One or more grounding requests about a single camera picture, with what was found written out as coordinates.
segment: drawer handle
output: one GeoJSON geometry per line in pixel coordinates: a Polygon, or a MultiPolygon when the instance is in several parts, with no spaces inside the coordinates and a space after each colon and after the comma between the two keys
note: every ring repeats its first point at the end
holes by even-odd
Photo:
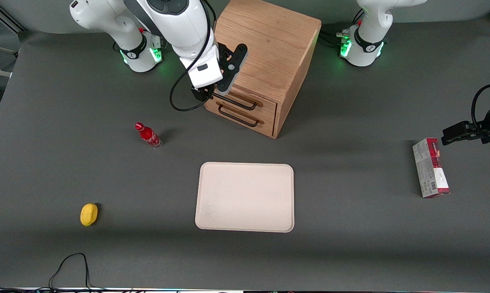
{"type": "Polygon", "coordinates": [[[222,95],[220,95],[220,94],[213,93],[213,95],[217,96],[217,97],[218,97],[218,98],[220,98],[221,100],[224,100],[224,101],[226,101],[226,102],[229,102],[229,103],[231,103],[232,105],[236,105],[236,106],[238,106],[238,107],[240,107],[240,108],[243,108],[243,109],[245,109],[245,110],[248,110],[248,111],[252,111],[252,110],[253,110],[253,109],[255,109],[255,108],[256,108],[256,106],[257,106],[257,102],[254,102],[254,105],[252,105],[252,107],[247,107],[247,106],[245,106],[245,105],[243,105],[243,104],[239,104],[238,102],[235,102],[235,101],[233,101],[233,100],[230,100],[229,98],[226,98],[225,96],[222,96],[222,95]]]}
{"type": "Polygon", "coordinates": [[[248,123],[247,121],[245,121],[243,119],[239,119],[239,118],[237,118],[237,117],[235,117],[233,115],[230,115],[229,113],[225,113],[225,112],[221,111],[221,108],[223,108],[223,105],[220,105],[219,106],[219,108],[218,108],[219,113],[222,113],[226,117],[231,118],[231,119],[234,119],[234,120],[236,120],[238,122],[241,122],[241,123],[243,123],[243,124],[245,124],[245,125],[247,125],[249,127],[256,127],[259,124],[259,120],[256,120],[256,123],[254,123],[254,124],[248,123]]]}

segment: green led light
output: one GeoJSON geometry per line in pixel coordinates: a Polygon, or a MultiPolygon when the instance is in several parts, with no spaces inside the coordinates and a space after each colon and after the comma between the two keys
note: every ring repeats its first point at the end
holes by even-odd
{"type": "Polygon", "coordinates": [[[156,63],[161,61],[161,50],[160,49],[149,48],[149,52],[151,53],[151,55],[154,58],[154,61],[156,61],[156,63]]]}
{"type": "Polygon", "coordinates": [[[122,55],[122,58],[124,58],[124,63],[127,64],[126,56],[124,56],[124,54],[122,53],[122,50],[120,50],[120,55],[122,55]]]}
{"type": "Polygon", "coordinates": [[[348,40],[341,48],[341,55],[343,57],[347,57],[349,53],[349,49],[351,48],[351,41],[348,40]]]}
{"type": "Polygon", "coordinates": [[[382,47],[384,46],[384,42],[382,42],[382,44],[380,45],[380,49],[379,49],[379,52],[377,53],[377,57],[380,56],[380,53],[382,53],[382,47]]]}

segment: bottle cap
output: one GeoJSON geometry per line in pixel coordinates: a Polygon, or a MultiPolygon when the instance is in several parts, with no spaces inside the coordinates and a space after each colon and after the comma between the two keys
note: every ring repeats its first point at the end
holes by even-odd
{"type": "Polygon", "coordinates": [[[142,130],[144,130],[145,126],[144,126],[144,124],[138,122],[138,123],[135,124],[135,128],[138,131],[142,131],[142,130]]]}

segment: white tray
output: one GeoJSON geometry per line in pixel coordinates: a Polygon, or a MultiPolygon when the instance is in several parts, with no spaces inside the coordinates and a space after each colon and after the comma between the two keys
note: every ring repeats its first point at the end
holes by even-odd
{"type": "Polygon", "coordinates": [[[205,163],[196,226],[208,230],[290,232],[294,171],[289,165],[205,163]]]}

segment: coca-cola bottle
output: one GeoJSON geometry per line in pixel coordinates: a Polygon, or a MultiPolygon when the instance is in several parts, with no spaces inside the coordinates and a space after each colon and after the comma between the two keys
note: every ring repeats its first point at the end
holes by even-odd
{"type": "Polygon", "coordinates": [[[160,137],[151,128],[144,126],[140,122],[135,124],[135,128],[140,133],[140,137],[152,146],[152,148],[157,149],[163,144],[160,137]]]}

